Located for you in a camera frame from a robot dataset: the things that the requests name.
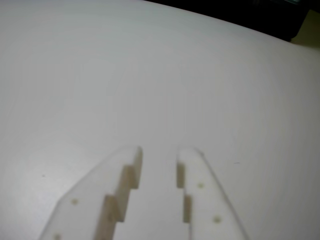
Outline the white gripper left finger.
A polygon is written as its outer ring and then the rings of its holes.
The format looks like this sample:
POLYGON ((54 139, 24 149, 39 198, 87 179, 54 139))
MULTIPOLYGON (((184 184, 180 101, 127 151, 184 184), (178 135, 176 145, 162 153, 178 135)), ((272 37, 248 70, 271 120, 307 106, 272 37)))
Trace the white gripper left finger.
POLYGON ((131 190, 143 165, 139 146, 124 147, 101 161, 57 202, 41 240, 111 240, 125 220, 131 190))

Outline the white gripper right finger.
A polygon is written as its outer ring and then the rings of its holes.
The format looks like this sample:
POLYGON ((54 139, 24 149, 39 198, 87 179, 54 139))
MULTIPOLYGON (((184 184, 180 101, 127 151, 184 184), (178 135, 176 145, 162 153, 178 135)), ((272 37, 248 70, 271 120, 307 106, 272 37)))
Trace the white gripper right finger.
POLYGON ((241 220, 205 155, 182 147, 176 155, 176 185, 183 190, 183 222, 190 240, 247 240, 241 220))

